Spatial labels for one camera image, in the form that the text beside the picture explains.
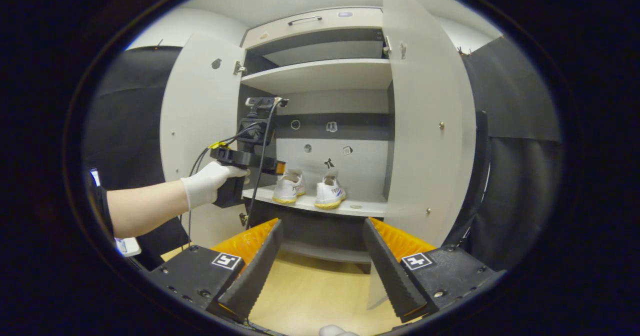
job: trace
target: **shoe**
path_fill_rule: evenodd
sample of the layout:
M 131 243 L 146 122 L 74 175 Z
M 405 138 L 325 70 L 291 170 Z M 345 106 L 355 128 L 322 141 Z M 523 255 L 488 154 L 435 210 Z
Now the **shoe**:
M 322 183 L 317 184 L 315 206 L 321 209 L 335 209 L 347 197 L 347 193 L 338 184 L 338 171 L 327 173 Z
M 293 204 L 300 195 L 305 194 L 302 170 L 286 170 L 273 190 L 273 201 L 281 204 Z

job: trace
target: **hole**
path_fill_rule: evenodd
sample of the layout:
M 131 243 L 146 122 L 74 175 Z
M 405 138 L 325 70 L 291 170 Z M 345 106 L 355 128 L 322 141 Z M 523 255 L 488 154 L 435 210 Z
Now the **hole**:
M 204 297 L 204 298 L 210 298 L 211 297 L 211 293 L 208 290 L 200 290 L 200 291 L 198 291 L 198 294 L 201 297 Z

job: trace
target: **gloved hand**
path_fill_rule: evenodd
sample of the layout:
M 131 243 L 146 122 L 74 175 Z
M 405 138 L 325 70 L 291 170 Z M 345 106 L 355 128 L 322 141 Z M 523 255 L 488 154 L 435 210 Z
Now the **gloved hand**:
M 245 175 L 247 175 L 246 170 L 224 167 L 217 161 L 213 161 L 195 175 L 181 178 L 187 193 L 189 210 L 216 201 L 218 188 L 227 181 L 227 178 Z

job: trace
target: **white cabinet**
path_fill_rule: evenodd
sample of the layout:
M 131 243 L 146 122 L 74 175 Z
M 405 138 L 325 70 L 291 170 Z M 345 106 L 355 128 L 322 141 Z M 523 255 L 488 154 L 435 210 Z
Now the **white cabinet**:
M 341 8 L 293 15 L 250 29 L 242 47 L 214 36 L 192 35 L 171 72 L 160 114 L 160 151 L 167 181 L 187 176 L 204 147 L 236 132 L 241 84 L 283 96 L 307 93 L 300 100 L 315 97 L 313 93 L 323 90 L 332 90 L 332 100 L 336 100 L 336 93 L 344 97 L 357 95 L 363 100 L 363 90 L 370 90 L 371 101 L 379 101 L 378 94 L 393 81 L 395 140 L 393 163 L 387 168 L 388 200 L 382 192 L 349 198 L 331 213 L 384 217 L 389 224 L 439 246 L 457 217 L 471 176 L 475 143 L 471 87 L 448 36 L 418 2 L 384 0 L 383 8 L 384 13 L 378 8 Z M 336 30 L 350 31 L 340 34 L 334 33 Z M 288 41 L 297 47 L 300 43 L 309 46 L 309 40 L 300 41 L 300 35 L 318 33 L 330 33 L 327 37 L 334 38 L 331 42 L 341 42 L 335 40 L 340 35 L 356 35 L 355 41 L 369 38 L 379 43 L 380 57 L 313 60 L 247 76 L 234 75 L 234 64 L 243 63 L 247 52 L 274 54 L 291 49 L 286 47 Z M 382 34 L 390 42 L 388 58 L 382 57 Z M 327 41 L 318 40 L 320 44 Z M 385 168 L 378 164 L 384 166 L 387 161 L 388 143 L 376 142 L 384 148 L 384 156 L 377 158 L 378 152 L 369 150 L 375 157 L 368 158 L 364 152 L 367 147 L 362 147 L 361 157 L 365 155 L 371 165 L 381 168 L 375 172 L 382 173 L 384 179 Z M 299 140 L 286 145 L 302 152 L 298 143 Z M 288 155 L 277 158 L 288 161 Z M 355 172 L 359 163 L 349 167 L 352 175 L 366 175 Z M 313 172 L 320 175 L 326 169 Z M 315 182 L 318 181 L 308 181 L 307 188 L 313 188 Z M 378 188 L 384 180 L 367 179 L 366 183 Z M 270 192 L 269 188 L 261 188 L 257 198 L 269 202 Z M 315 211 L 310 198 L 302 198 L 292 207 Z M 244 211 L 243 206 L 199 207 L 193 213 L 198 227 L 192 225 L 192 239 L 200 245 L 214 245 L 233 236 L 242 230 L 238 222 L 240 211 Z

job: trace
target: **cabinet door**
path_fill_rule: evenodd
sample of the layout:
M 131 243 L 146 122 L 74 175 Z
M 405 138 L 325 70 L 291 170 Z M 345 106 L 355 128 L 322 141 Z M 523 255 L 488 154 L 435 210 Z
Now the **cabinet door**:
M 416 0 L 382 0 L 382 31 L 391 46 L 395 95 L 384 222 L 439 247 L 471 178 L 476 146 L 471 85 L 447 34 Z
M 242 77 L 234 75 L 236 60 L 244 62 L 244 49 L 206 34 L 193 34 L 180 51 L 160 112 L 160 155 L 166 181 L 187 177 L 205 147 L 236 133 Z M 206 155 L 200 169 L 211 161 Z M 197 207 L 191 216 L 191 239 L 212 247 L 241 232 L 240 212 L 244 212 L 242 205 Z M 182 218 L 185 230 L 187 215 Z

